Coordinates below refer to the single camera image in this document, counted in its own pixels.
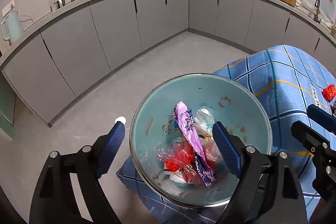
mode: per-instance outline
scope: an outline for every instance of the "tile floor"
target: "tile floor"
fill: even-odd
[[[223,43],[184,32],[160,44],[113,74],[68,111],[52,128],[17,101],[12,142],[0,139],[0,185],[18,213],[29,219],[30,203],[44,162],[53,150],[74,153],[105,135],[118,116],[125,116],[126,137],[100,184],[124,224],[157,220],[116,177],[129,156],[128,132],[133,114],[146,94],[161,82],[186,73],[213,72],[247,54]],[[83,217],[91,219],[72,176]]]

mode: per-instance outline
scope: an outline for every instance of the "purple wrapper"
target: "purple wrapper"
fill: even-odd
[[[204,184],[210,188],[212,186],[212,182],[216,179],[216,175],[205,161],[205,154],[194,126],[191,109],[188,110],[188,107],[184,104],[184,102],[180,101],[174,107],[172,114],[175,117],[182,134],[196,152],[195,160],[198,174],[200,175]]]

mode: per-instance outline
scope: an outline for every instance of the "silver bolt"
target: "silver bolt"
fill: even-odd
[[[255,148],[253,146],[247,146],[246,147],[246,151],[249,153],[254,153],[255,152]]]
[[[280,157],[283,159],[287,158],[287,154],[285,152],[280,152]]]
[[[83,151],[84,153],[90,152],[90,151],[91,151],[91,146],[89,146],[89,145],[85,145],[85,146],[82,148],[82,151]]]
[[[50,156],[51,158],[56,158],[57,155],[58,155],[58,152],[57,152],[57,151],[53,151],[53,152],[51,152],[51,153],[49,154],[49,156]]]

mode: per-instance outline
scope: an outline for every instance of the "blue plaid tablecloth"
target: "blue plaid tablecloth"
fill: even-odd
[[[330,141],[336,149],[336,137],[307,117],[306,109],[315,104],[313,90],[321,108],[331,114],[330,105],[322,96],[322,89],[335,83],[331,73],[312,56],[287,45],[271,47],[249,57],[232,62],[214,72],[246,87],[266,110],[273,133],[272,153],[288,153],[303,190],[310,218],[320,195],[311,183],[315,167],[311,154],[294,139],[290,132],[293,122],[301,120]],[[131,158],[128,158],[117,176],[126,187],[139,194],[143,204],[161,223],[215,223],[223,207],[203,211],[181,208],[154,193],[138,175]]]

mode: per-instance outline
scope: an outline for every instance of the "light blue kettle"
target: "light blue kettle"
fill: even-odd
[[[5,36],[4,25],[6,25],[7,37]],[[23,34],[23,28],[17,16],[17,11],[11,10],[11,13],[1,22],[1,32],[3,40],[10,40],[12,43]]]

